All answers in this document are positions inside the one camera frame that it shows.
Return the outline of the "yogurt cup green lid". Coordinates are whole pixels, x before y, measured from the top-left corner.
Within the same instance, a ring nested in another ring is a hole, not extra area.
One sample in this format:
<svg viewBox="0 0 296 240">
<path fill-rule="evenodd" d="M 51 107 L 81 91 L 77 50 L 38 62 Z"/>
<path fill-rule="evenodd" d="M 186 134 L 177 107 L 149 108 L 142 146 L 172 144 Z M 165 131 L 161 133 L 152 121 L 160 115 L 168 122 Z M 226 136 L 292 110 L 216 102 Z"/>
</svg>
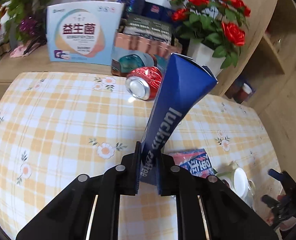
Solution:
<svg viewBox="0 0 296 240">
<path fill-rule="evenodd" d="M 232 162 L 222 172 L 216 174 L 249 207 L 254 209 L 255 184 L 237 162 Z"/>
</svg>

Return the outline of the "red rose bouquet white vase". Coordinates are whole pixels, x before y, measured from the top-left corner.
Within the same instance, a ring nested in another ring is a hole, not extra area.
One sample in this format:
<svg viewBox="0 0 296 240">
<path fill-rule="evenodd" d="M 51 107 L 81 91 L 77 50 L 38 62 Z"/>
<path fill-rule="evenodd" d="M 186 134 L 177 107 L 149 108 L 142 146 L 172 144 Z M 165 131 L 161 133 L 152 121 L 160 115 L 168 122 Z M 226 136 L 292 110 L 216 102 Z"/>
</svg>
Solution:
<svg viewBox="0 0 296 240">
<path fill-rule="evenodd" d="M 176 7 L 171 16 L 176 35 L 189 41 L 189 57 L 215 76 L 237 66 L 251 15 L 243 0 L 170 0 L 170 5 Z"/>
</svg>

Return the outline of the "pink teal packaged box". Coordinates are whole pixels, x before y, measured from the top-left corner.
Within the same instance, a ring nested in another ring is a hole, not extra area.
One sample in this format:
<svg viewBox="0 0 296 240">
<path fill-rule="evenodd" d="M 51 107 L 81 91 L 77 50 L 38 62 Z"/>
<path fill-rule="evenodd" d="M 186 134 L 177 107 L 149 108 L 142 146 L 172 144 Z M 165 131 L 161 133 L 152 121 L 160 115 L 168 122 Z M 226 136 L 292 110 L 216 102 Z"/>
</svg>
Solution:
<svg viewBox="0 0 296 240">
<path fill-rule="evenodd" d="M 117 33 L 111 55 L 111 74 L 125 77 L 132 70 L 140 67 L 157 67 L 165 71 L 171 53 L 181 53 L 182 46 L 140 36 Z"/>
</svg>

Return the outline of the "blue pink snack wrapper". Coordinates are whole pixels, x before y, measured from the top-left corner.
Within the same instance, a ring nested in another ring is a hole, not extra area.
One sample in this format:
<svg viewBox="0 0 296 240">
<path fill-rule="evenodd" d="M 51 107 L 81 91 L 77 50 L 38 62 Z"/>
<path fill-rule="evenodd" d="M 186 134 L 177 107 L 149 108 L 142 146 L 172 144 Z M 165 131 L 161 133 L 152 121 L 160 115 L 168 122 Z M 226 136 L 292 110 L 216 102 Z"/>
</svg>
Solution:
<svg viewBox="0 0 296 240">
<path fill-rule="evenodd" d="M 205 149 L 188 150 L 170 153 L 177 166 L 188 170 L 193 176 L 207 178 L 214 175 L 214 169 Z"/>
</svg>

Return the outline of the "yellow plaid floral tablecloth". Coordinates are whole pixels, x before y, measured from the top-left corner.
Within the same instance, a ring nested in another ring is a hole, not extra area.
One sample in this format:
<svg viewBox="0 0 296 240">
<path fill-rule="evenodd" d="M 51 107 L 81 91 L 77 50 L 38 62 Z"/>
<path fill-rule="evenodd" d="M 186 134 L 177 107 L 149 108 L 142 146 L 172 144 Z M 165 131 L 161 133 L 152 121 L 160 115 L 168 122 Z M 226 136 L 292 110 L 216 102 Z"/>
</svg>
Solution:
<svg viewBox="0 0 296 240">
<path fill-rule="evenodd" d="M 121 77 L 78 73 L 23 73 L 0 101 L 0 226 L 17 233 L 79 174 L 97 176 L 132 153 L 153 103 L 133 98 Z M 255 110 L 208 95 L 177 126 L 165 152 L 202 148 L 222 171 L 235 162 L 260 198 L 281 185 L 280 168 Z"/>
</svg>

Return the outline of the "crushed red cola can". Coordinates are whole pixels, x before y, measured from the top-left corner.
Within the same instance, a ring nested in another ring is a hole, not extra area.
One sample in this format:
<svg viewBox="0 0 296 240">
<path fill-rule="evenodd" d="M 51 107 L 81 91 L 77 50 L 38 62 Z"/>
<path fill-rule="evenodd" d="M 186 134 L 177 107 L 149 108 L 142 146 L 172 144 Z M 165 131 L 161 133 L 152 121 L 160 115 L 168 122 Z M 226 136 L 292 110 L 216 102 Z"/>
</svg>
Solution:
<svg viewBox="0 0 296 240">
<path fill-rule="evenodd" d="M 162 82 L 162 72 L 157 67 L 140 67 L 128 73 L 126 89 L 137 99 L 153 100 Z"/>
</svg>

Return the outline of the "wooden shelf unit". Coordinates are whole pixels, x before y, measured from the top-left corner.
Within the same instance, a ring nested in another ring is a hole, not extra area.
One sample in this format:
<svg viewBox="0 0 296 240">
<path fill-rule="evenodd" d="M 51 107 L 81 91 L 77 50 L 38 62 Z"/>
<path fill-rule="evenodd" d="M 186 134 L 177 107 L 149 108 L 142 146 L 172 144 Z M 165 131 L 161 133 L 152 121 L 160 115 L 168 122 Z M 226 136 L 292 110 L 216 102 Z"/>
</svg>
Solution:
<svg viewBox="0 0 296 240">
<path fill-rule="evenodd" d="M 246 45 L 236 67 L 223 70 L 213 94 L 223 96 L 239 78 L 254 89 L 245 105 L 257 113 L 278 96 L 296 66 L 294 0 L 243 0 L 251 9 Z"/>
</svg>

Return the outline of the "pink blossom flower arrangement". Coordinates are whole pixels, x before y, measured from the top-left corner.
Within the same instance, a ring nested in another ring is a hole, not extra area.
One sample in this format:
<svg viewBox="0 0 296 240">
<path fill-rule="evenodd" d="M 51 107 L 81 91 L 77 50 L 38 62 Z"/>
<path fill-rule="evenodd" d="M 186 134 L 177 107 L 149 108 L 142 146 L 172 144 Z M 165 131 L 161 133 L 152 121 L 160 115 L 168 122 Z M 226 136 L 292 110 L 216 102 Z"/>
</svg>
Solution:
<svg viewBox="0 0 296 240">
<path fill-rule="evenodd" d="M 0 1 L 0 29 L 1 18 L 5 15 L 9 19 L 5 22 L 5 41 L 9 41 L 11 28 L 15 27 L 15 38 L 26 45 L 23 54 L 32 51 L 33 46 L 46 43 L 45 11 L 51 0 L 1 0 Z"/>
</svg>

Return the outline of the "red cup on shelf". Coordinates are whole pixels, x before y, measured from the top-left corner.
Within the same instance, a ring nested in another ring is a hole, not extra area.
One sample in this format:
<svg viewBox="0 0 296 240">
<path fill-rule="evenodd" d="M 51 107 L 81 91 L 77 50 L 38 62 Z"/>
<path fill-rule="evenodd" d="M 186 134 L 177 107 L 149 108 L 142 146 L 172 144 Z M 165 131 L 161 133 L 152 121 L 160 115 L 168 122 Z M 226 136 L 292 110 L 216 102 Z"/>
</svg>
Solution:
<svg viewBox="0 0 296 240">
<path fill-rule="evenodd" d="M 252 93 L 251 87 L 247 83 L 244 83 L 241 89 L 237 92 L 234 99 L 237 103 L 242 103 L 248 98 L 248 96 L 251 93 Z"/>
</svg>

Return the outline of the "dark green card box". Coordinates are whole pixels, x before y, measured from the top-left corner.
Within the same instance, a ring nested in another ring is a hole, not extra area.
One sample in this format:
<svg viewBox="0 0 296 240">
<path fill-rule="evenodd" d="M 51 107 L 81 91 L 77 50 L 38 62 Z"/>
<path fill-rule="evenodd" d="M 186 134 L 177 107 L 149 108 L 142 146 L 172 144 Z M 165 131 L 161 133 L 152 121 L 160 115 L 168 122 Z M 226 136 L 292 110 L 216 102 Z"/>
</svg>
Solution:
<svg viewBox="0 0 296 240">
<path fill-rule="evenodd" d="M 171 44 L 172 40 L 170 24 L 136 14 L 129 14 L 123 33 L 166 44 Z"/>
</svg>

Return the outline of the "light blue probiotic box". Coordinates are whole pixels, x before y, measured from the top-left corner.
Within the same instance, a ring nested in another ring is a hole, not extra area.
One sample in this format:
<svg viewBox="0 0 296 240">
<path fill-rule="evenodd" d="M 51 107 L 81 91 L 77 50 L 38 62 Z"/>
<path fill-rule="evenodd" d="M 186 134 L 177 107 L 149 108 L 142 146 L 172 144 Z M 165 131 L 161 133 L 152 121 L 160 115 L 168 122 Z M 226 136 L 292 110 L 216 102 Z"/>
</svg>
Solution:
<svg viewBox="0 0 296 240">
<path fill-rule="evenodd" d="M 48 6 L 46 38 L 50 60 L 109 66 L 122 13 L 123 4 L 118 2 Z"/>
</svg>

